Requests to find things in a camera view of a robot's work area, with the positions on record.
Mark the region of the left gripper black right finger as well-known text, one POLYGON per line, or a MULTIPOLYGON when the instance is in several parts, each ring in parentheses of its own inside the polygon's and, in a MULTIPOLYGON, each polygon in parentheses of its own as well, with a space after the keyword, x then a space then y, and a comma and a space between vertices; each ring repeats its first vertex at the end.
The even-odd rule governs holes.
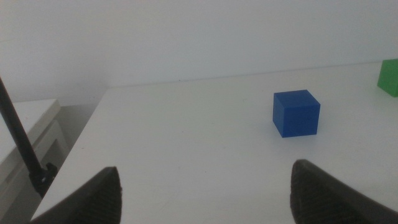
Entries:
POLYGON ((290 208, 295 223, 397 223, 397 212, 305 159, 294 162, 290 208))

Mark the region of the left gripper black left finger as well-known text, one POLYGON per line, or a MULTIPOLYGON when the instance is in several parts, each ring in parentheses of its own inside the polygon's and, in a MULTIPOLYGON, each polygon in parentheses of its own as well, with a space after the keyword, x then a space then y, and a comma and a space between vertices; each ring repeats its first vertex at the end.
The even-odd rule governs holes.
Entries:
POLYGON ((122 188, 116 167, 105 167, 33 224, 119 224, 122 188))

